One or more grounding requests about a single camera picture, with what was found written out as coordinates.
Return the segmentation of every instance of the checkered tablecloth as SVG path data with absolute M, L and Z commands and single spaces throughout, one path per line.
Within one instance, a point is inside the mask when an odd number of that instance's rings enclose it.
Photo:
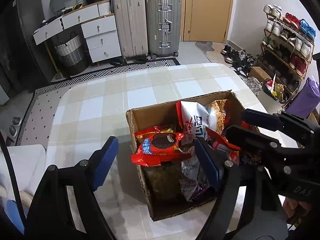
M 136 107 L 226 90 L 236 93 L 245 108 L 266 113 L 236 73 L 223 64 L 158 67 L 76 85 L 61 98 L 55 113 L 46 166 L 73 166 L 80 160 L 89 159 L 109 136 L 116 136 L 119 140 L 118 156 L 95 196 L 117 239 L 195 239 L 213 204 L 174 218 L 157 222 L 151 220 L 136 167 L 130 160 L 132 150 L 125 112 Z M 285 146 L 280 133 L 260 131 Z M 68 190 L 75 224 L 84 230 L 72 190 Z M 239 194 L 237 206 L 243 197 Z M 234 214 L 239 217 L 240 212 L 235 210 Z

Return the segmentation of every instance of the door frame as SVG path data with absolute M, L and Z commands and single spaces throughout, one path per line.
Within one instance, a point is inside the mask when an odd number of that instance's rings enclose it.
M 230 2 L 230 10 L 229 10 L 229 16 L 228 16 L 228 24 L 226 29 L 226 36 L 224 38 L 224 43 L 227 41 L 229 27 L 230 27 L 230 20 L 231 20 L 231 13 L 233 8 L 233 0 Z M 181 0 L 181 25 L 180 25 L 180 36 L 181 41 L 183 41 L 183 34 L 184 34 L 184 22 L 185 22 L 185 16 L 186 16 L 186 0 Z

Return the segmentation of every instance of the black and white rug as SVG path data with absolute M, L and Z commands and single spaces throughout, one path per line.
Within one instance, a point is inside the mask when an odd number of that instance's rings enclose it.
M 58 107 L 60 98 L 74 85 L 95 78 L 105 77 L 113 74 L 125 73 L 146 68 L 176 66 L 179 61 L 172 58 L 160 58 L 147 62 L 130 63 L 85 73 L 69 80 L 50 83 L 49 86 L 39 88 L 33 93 L 32 100 L 23 117 L 22 124 L 16 140 L 16 146 L 41 144 L 45 148 L 48 145 L 49 134 L 52 127 L 54 114 Z

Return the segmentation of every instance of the wooden door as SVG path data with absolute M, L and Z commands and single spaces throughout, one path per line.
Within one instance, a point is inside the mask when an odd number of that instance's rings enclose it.
M 233 0 L 186 0 L 184 41 L 224 42 Z

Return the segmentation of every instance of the silver suitcase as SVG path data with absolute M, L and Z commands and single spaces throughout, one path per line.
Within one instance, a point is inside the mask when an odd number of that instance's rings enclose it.
M 122 56 L 148 55 L 144 0 L 113 0 L 113 3 Z
M 146 0 L 148 46 L 152 59 L 178 56 L 181 0 Z

